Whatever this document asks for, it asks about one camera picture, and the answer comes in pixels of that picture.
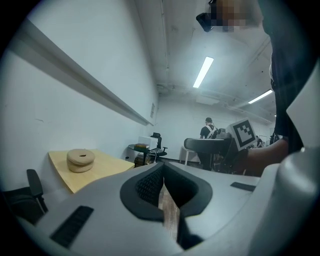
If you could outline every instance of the wooden desk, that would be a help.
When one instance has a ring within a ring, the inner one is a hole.
[[[90,149],[90,151],[95,155],[93,167],[92,169],[81,173],[75,173],[68,169],[68,150],[50,151],[48,153],[55,169],[73,193],[95,180],[125,172],[135,166],[132,162],[115,158],[98,149]]]

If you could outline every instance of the person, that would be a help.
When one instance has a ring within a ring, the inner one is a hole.
[[[215,126],[213,125],[211,117],[207,117],[205,119],[205,126],[202,127],[200,132],[200,139],[213,139],[214,135],[217,130],[215,130]],[[211,154],[197,152],[197,155],[200,159],[202,164],[203,170],[211,171]]]
[[[256,137],[256,147],[257,148],[262,148],[262,139],[260,139],[259,137],[258,137],[258,135],[256,135],[255,136]]]
[[[280,163],[303,147],[286,110],[307,82],[318,58],[319,40],[310,26],[316,22],[315,8],[289,0],[211,0],[210,3],[210,18],[218,26],[245,29],[262,24],[270,37],[269,74],[276,104],[274,132],[282,138],[268,147],[244,149],[232,163],[234,172],[251,170],[259,177],[266,166]]]

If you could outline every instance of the ceiling light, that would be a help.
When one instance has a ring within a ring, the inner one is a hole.
[[[203,79],[205,78],[208,70],[211,67],[212,62],[214,62],[213,58],[210,57],[205,57],[204,63],[202,65],[202,68],[198,74],[198,77],[196,78],[193,87],[195,88],[199,88],[199,86],[201,85]]]
[[[272,91],[272,90],[268,90],[268,91],[265,92],[264,94],[260,95],[259,97],[256,97],[255,99],[249,101],[248,103],[249,103],[249,104],[252,104],[252,103],[254,103],[254,102],[262,99],[263,97],[266,97],[267,95],[269,95],[269,94],[271,94],[271,93],[273,93],[273,91]]]

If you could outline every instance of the black office chair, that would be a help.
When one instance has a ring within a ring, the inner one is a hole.
[[[161,141],[162,141],[162,138],[161,138],[160,133],[154,132],[153,135],[151,135],[150,137],[158,139],[158,144],[157,144],[156,147],[157,147],[158,149],[161,149]],[[166,156],[166,155],[168,154],[167,152],[165,152],[166,149],[167,149],[167,147],[164,146],[164,147],[163,147],[163,151],[156,154],[156,158]]]
[[[12,212],[29,221],[36,222],[48,211],[42,197],[43,189],[37,172],[26,170],[29,186],[3,192]]]

